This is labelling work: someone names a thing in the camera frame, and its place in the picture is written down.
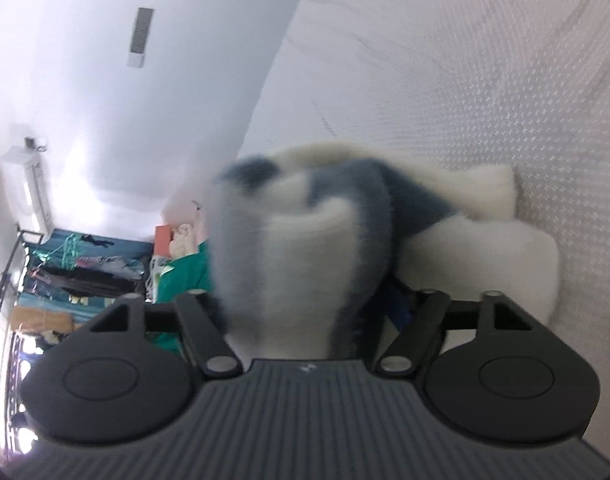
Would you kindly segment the cream sweater with navy stripes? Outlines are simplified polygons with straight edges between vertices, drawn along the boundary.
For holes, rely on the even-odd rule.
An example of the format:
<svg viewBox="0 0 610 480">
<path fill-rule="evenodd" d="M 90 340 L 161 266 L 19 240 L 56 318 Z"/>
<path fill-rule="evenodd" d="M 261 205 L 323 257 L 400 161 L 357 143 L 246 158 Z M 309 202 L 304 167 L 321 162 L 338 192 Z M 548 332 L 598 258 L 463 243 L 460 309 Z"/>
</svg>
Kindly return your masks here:
<svg viewBox="0 0 610 480">
<path fill-rule="evenodd" d="M 380 333 L 387 275 L 461 300 L 499 290 L 548 322 L 559 249 L 516 218 L 517 199 L 508 165 L 448 170 L 339 142 L 239 159 L 205 206 L 226 340 L 244 364 L 352 358 Z"/>
</svg>

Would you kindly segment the black clothes rack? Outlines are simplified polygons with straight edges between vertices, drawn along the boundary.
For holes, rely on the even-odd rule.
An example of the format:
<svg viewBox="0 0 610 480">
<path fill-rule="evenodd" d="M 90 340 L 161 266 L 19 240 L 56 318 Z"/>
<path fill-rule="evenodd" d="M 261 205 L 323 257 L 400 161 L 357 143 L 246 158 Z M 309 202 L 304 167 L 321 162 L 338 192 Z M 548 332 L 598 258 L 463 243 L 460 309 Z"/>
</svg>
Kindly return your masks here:
<svg viewBox="0 0 610 480">
<path fill-rule="evenodd" d="M 35 231 L 19 230 L 0 274 L 0 422 L 6 420 L 8 375 L 14 360 L 14 330 L 11 312 L 23 288 L 23 280 L 31 258 L 33 245 L 40 244 L 45 235 Z"/>
</svg>

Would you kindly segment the green sweater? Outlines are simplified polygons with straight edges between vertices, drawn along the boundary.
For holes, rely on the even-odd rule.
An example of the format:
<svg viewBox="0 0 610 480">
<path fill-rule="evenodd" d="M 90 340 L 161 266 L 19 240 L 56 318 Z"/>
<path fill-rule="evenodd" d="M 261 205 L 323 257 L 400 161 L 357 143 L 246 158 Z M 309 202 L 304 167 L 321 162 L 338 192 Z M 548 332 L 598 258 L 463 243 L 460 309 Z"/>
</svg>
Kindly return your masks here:
<svg viewBox="0 0 610 480">
<path fill-rule="evenodd" d="M 168 302 L 189 290 L 202 289 L 212 292 L 209 275 L 209 245 L 203 242 L 198 252 L 171 260 L 153 256 L 151 262 L 153 292 L 156 302 Z"/>
</svg>

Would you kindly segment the pink plush toy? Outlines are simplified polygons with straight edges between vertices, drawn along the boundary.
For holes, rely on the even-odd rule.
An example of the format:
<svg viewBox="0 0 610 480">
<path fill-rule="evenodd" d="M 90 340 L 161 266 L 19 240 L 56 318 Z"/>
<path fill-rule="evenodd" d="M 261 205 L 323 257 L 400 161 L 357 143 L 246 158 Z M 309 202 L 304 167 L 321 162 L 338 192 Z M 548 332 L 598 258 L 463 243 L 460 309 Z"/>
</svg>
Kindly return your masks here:
<svg viewBox="0 0 610 480">
<path fill-rule="evenodd" d="M 169 258 L 175 260 L 198 254 L 201 244 L 207 239 L 203 219 L 203 207 L 191 200 L 191 215 L 188 221 L 171 227 L 171 240 L 168 244 Z"/>
</svg>

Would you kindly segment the red box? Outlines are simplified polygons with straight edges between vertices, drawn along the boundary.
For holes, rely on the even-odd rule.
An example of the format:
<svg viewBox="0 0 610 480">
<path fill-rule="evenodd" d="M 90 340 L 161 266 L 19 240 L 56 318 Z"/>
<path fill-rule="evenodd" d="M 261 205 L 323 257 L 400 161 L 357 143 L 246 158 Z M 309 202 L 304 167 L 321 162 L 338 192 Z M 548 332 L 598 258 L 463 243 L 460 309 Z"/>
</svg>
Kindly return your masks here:
<svg viewBox="0 0 610 480">
<path fill-rule="evenodd" d="M 162 226 L 156 226 L 154 231 L 154 242 L 153 242 L 153 255 L 169 258 L 171 252 L 169 251 L 169 244 L 173 239 L 173 227 L 169 224 L 162 224 Z"/>
</svg>

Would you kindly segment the grey bed cover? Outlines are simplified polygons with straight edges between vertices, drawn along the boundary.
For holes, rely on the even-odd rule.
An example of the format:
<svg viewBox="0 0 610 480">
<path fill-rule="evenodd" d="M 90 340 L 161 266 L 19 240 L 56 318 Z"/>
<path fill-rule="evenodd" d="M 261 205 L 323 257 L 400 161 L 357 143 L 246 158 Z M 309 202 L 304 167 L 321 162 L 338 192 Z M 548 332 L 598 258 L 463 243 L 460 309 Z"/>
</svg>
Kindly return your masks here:
<svg viewBox="0 0 610 480">
<path fill-rule="evenodd" d="M 610 0 L 301 0 L 241 148 L 319 139 L 510 162 L 558 241 L 552 326 L 601 379 L 610 457 Z"/>
</svg>

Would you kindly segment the teal curtain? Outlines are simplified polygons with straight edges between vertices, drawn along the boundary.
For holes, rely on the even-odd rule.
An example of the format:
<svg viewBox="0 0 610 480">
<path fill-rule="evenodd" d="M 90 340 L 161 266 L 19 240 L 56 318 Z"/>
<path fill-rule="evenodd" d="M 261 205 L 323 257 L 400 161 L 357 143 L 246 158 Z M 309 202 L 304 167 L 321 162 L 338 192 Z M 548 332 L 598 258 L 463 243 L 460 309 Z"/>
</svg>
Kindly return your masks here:
<svg viewBox="0 0 610 480">
<path fill-rule="evenodd" d="M 28 245 L 23 295 L 44 308 L 94 312 L 131 292 L 144 294 L 153 245 L 56 229 Z"/>
</svg>

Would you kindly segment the brown hanging garment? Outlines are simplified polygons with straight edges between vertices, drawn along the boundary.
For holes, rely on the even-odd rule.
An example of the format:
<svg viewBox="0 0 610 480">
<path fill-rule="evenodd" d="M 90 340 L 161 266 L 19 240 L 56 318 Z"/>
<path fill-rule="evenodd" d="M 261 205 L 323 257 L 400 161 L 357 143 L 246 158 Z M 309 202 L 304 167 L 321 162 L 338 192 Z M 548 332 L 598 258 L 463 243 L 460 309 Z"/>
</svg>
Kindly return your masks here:
<svg viewBox="0 0 610 480">
<path fill-rule="evenodd" d="M 17 306 L 11 311 L 11 329 L 18 333 L 56 332 L 70 334 L 78 328 L 68 312 Z"/>
</svg>

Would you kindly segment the white air conditioner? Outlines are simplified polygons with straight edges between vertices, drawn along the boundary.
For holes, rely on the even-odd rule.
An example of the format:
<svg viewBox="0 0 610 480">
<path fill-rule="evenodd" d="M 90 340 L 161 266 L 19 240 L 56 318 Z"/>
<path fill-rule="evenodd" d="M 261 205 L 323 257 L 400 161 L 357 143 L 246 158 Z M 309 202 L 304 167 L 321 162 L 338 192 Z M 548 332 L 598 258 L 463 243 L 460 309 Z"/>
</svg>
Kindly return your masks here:
<svg viewBox="0 0 610 480">
<path fill-rule="evenodd" d="M 13 146 L 0 158 L 6 193 L 12 212 L 22 230 L 49 240 L 55 225 L 52 219 L 42 152 L 30 136 L 21 146 Z"/>
</svg>

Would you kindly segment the grey wall panel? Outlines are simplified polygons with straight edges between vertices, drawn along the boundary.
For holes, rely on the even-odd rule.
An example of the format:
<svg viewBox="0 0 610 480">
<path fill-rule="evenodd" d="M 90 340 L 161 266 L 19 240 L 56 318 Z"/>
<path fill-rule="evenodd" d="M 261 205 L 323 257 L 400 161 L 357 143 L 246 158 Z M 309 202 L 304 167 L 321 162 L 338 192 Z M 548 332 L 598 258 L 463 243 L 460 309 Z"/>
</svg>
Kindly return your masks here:
<svg viewBox="0 0 610 480">
<path fill-rule="evenodd" d="M 142 68 L 145 64 L 146 47 L 153 15 L 154 10 L 150 8 L 139 8 L 137 10 L 127 54 L 127 66 L 130 68 Z"/>
</svg>

